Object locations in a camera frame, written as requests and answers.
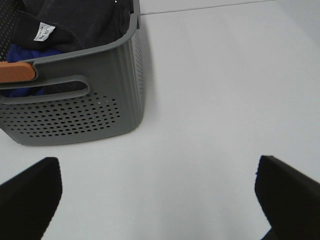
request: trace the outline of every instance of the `basket handle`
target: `basket handle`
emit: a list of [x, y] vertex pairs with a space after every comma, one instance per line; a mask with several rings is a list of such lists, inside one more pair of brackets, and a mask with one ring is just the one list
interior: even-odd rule
[[88, 78], [82, 75], [73, 75], [73, 76], [66, 76], [66, 77], [60, 77], [60, 78], [45, 79], [45, 80], [42, 80], [41, 82], [31, 81], [31, 82], [27, 82], [26, 84], [8, 83], [8, 84], [3, 84], [2, 86], [0, 84], [0, 90], [45, 87], [50, 85], [71, 83], [71, 82], [82, 82], [86, 85], [86, 88], [82, 90], [53, 93], [53, 94], [39, 95], [39, 96], [5, 97], [0, 95], [0, 104], [6, 104], [6, 105], [32, 104], [32, 103], [65, 100], [65, 99], [83, 97], [91, 91]]
[[34, 79], [36, 72], [27, 62], [0, 61], [0, 84], [28, 82]]

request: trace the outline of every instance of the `white surface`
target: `white surface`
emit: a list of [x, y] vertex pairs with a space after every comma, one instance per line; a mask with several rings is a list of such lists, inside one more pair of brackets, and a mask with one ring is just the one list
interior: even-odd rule
[[140, 0], [140, 5], [141, 12], [145, 14], [263, 1], [272, 0]]
[[146, 108], [129, 134], [28, 147], [1, 132], [0, 182], [60, 160], [43, 239], [261, 239], [260, 155], [320, 181], [319, 20], [315, 1], [289, 2], [142, 17]]

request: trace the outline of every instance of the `blue clothing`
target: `blue clothing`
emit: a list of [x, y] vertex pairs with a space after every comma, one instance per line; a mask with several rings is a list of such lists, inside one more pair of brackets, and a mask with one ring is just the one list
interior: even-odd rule
[[[16, 44], [13, 44], [6, 57], [6, 61], [9, 63], [16, 63], [21, 60], [36, 59], [36, 58], [48, 57], [48, 56], [53, 56], [58, 54], [62, 54], [62, 52], [55, 49], [47, 49], [45, 51], [29, 50], [29, 49], [22, 48]], [[44, 94], [45, 94], [45, 90], [41, 86], [7, 89], [7, 90], [1, 91], [1, 95], [7, 98], [40, 96]]]
[[9, 63], [16, 63], [21, 60], [36, 59], [58, 54], [62, 54], [62, 52], [55, 49], [47, 49], [45, 51], [29, 50], [16, 44], [12, 44], [8, 55], [6, 56], [6, 61]]

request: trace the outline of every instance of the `black object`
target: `black object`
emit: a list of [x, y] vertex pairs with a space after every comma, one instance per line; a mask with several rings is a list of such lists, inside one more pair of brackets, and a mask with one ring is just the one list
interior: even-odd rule
[[279, 240], [277, 237], [276, 233], [274, 232], [273, 229], [271, 229], [262, 240]]
[[86, 89], [87, 85], [81, 81], [72, 81], [72, 82], [65, 82], [60, 84], [48, 85], [44, 86], [44, 94], [60, 94], [60, 93], [67, 93], [72, 91], [79, 91]]
[[62, 195], [58, 159], [47, 157], [0, 185], [0, 239], [40, 240]]
[[[102, 46], [128, 30], [132, 0], [24, 0], [11, 42], [30, 50], [63, 53]], [[34, 41], [40, 23], [55, 29], [45, 41]]]
[[273, 231], [273, 238], [264, 240], [320, 240], [319, 183], [273, 156], [262, 156], [255, 193]]

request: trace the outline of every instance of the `perforated holes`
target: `perforated holes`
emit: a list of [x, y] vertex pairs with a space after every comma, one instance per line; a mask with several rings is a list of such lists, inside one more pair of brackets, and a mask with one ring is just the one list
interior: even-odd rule
[[144, 84], [143, 84], [143, 68], [142, 68], [142, 55], [140, 50], [140, 40], [139, 40], [139, 31], [135, 32], [135, 44], [133, 45], [133, 51], [135, 52], [134, 61], [135, 61], [135, 74], [137, 79], [137, 87], [139, 90], [140, 96], [143, 94]]
[[11, 47], [10, 38], [17, 15], [23, 9], [22, 1], [5, 0], [0, 3], [0, 61], [5, 61]]
[[[31, 138], [62, 138], [72, 134], [107, 130], [111, 127], [110, 123], [113, 125], [116, 122], [113, 119], [117, 118], [117, 116], [120, 117], [116, 99], [112, 98], [110, 100], [112, 102], [111, 104], [104, 105], [101, 104], [98, 98], [103, 98], [106, 102], [108, 102], [108, 98], [106, 96], [99, 96], [98, 93], [94, 95], [95, 97], [91, 97], [90, 101], [87, 97], [83, 97], [81, 106], [75, 105], [81, 102], [80, 100], [76, 100], [78, 98], [75, 98], [73, 100], [67, 99], [63, 101], [63, 105], [68, 105], [67, 107], [63, 107], [59, 101], [55, 101], [57, 102], [55, 104], [35, 103], [2, 107], [2, 109], [7, 109], [0, 111], [0, 119], [5, 119], [6, 122], [11, 121], [10, 124], [12, 124], [12, 126], [16, 125], [12, 128], [7, 126], [11, 131], [16, 132], [16, 135], [32, 136]], [[106, 112], [107, 115], [110, 116], [110, 121], [106, 118]]]

